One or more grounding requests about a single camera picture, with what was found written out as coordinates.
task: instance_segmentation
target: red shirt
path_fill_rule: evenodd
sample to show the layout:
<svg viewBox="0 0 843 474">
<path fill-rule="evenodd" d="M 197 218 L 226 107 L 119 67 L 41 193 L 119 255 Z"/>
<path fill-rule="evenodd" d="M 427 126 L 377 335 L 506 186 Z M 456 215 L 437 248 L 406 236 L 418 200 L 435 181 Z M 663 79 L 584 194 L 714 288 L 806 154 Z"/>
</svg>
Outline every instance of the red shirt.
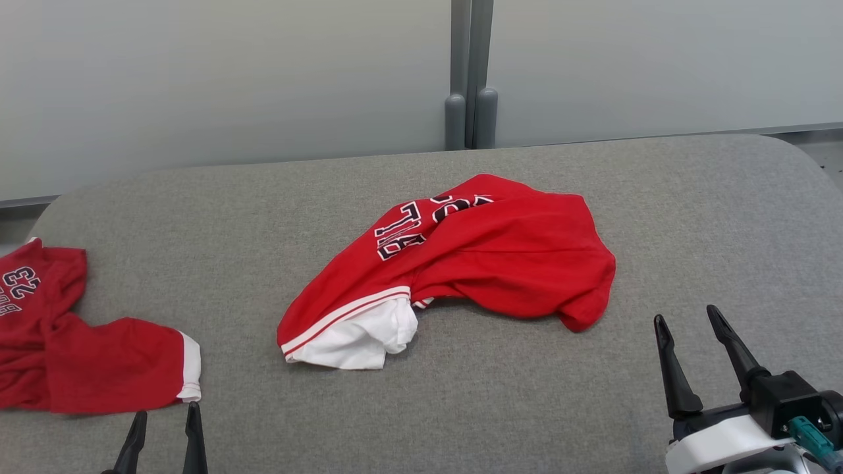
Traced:
<svg viewBox="0 0 843 474">
<path fill-rule="evenodd" d="M 380 357 L 358 364 L 355 347 L 375 354 L 375 339 L 381 353 L 399 352 L 404 343 L 386 333 L 409 341 L 415 332 L 405 301 L 424 308 L 441 297 L 516 318 L 557 314 L 583 331 L 603 314 L 614 276 L 615 257 L 581 196 L 478 175 L 390 209 L 293 301 L 277 343 L 288 362 L 374 369 Z"/>
</svg>

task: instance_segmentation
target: basketball jersey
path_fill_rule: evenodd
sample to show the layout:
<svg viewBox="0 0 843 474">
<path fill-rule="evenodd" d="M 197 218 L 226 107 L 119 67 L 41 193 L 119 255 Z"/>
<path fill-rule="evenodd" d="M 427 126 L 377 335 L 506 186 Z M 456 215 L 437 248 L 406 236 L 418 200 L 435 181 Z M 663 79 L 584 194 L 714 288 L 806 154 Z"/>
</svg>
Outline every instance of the basketball jersey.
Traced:
<svg viewBox="0 0 843 474">
<path fill-rule="evenodd" d="M 293 301 L 277 343 L 291 363 L 380 369 L 415 335 L 413 307 L 443 297 L 583 331 L 614 276 L 581 196 L 478 175 L 390 209 Z"/>
<path fill-rule="evenodd" d="M 38 239 L 0 258 L 0 408 L 111 413 L 198 401 L 193 339 L 132 318 L 91 327 L 71 311 L 87 270 L 84 250 Z"/>
</svg>

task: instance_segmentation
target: white lining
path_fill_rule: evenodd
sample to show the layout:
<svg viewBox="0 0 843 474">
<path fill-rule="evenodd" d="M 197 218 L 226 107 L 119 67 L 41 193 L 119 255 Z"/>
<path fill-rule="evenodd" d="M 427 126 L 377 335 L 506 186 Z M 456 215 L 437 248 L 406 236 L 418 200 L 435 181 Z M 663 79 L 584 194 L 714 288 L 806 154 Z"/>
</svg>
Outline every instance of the white lining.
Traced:
<svg viewBox="0 0 843 474">
<path fill-rule="evenodd" d="M 344 304 L 341 307 L 337 308 L 336 310 L 333 310 L 330 313 L 328 313 L 327 315 L 323 316 L 320 320 L 316 321 L 311 327 L 309 327 L 307 331 L 305 331 L 305 332 L 299 334 L 298 336 L 296 336 L 295 338 L 293 338 L 292 341 L 287 342 L 285 344 L 282 344 L 281 350 L 286 355 L 289 355 L 289 354 L 287 354 L 287 352 L 293 350 L 297 346 L 300 346 L 300 345 L 304 344 L 309 339 L 314 338 L 317 334 L 319 334 L 320 331 L 323 331 L 327 326 L 330 326 L 331 324 L 333 324 L 335 322 L 341 322 L 341 321 L 347 320 L 348 318 L 351 318 L 354 315 L 359 314 L 360 312 L 371 308 L 372 306 L 380 304 L 381 302 L 378 301 L 378 300 L 382 299 L 382 298 L 384 298 L 384 297 L 386 297 L 390 294 L 402 294 L 403 296 L 409 297 L 410 296 L 410 287 L 403 286 L 403 287 L 394 287 L 394 288 L 385 289 L 384 291 L 381 291 L 381 292 L 378 292 L 378 293 L 375 293 L 375 294 L 370 294 L 369 296 L 364 296 L 360 299 L 355 299 L 351 303 Z M 360 307 L 357 310 L 355 310 L 355 308 L 357 308 L 358 306 L 362 306 L 364 304 L 366 306 Z"/>
<path fill-rule="evenodd" d="M 199 344 L 184 332 L 179 331 L 179 334 L 184 339 L 182 347 L 185 350 L 185 363 L 181 370 L 183 385 L 181 386 L 181 392 L 179 392 L 176 398 L 180 398 L 184 403 L 199 401 L 202 398 L 199 387 L 199 375 L 202 372 Z"/>
<path fill-rule="evenodd" d="M 407 295 L 387 294 L 327 326 L 288 353 L 286 360 L 338 369 L 382 369 L 386 353 L 406 349 L 417 327 Z"/>
</svg>

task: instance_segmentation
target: white wall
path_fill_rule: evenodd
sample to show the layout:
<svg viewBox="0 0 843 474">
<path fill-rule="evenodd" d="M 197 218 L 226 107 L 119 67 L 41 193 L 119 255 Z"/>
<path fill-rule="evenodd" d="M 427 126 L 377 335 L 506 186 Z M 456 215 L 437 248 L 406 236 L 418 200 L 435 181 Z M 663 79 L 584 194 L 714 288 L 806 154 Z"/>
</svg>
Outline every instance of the white wall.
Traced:
<svg viewBox="0 0 843 474">
<path fill-rule="evenodd" d="M 496 0 L 497 146 L 843 121 L 839 0 Z"/>
<path fill-rule="evenodd" d="M 0 201 L 444 147 L 447 0 L 0 0 Z"/>
</svg>

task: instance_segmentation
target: gray fabric surface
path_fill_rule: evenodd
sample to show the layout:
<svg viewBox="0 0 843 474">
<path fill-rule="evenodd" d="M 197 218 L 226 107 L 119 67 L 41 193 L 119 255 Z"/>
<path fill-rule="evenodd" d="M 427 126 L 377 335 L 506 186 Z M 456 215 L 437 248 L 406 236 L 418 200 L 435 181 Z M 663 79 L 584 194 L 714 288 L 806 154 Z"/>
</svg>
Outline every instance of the gray fabric surface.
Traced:
<svg viewBox="0 0 843 474">
<path fill-rule="evenodd" d="M 586 197 L 618 264 L 594 328 L 449 302 L 419 311 L 382 371 L 284 362 L 277 323 L 333 255 L 396 203 L 480 172 Z M 653 315 L 704 403 L 738 400 L 708 303 L 768 368 L 843 391 L 843 195 L 768 137 L 174 170 L 61 197 L 33 234 L 88 249 L 90 324 L 134 316 L 201 344 L 214 473 L 663 471 Z M 139 473 L 180 470 L 185 415 L 150 413 Z M 0 471 L 98 472 L 131 420 L 0 412 Z"/>
</svg>

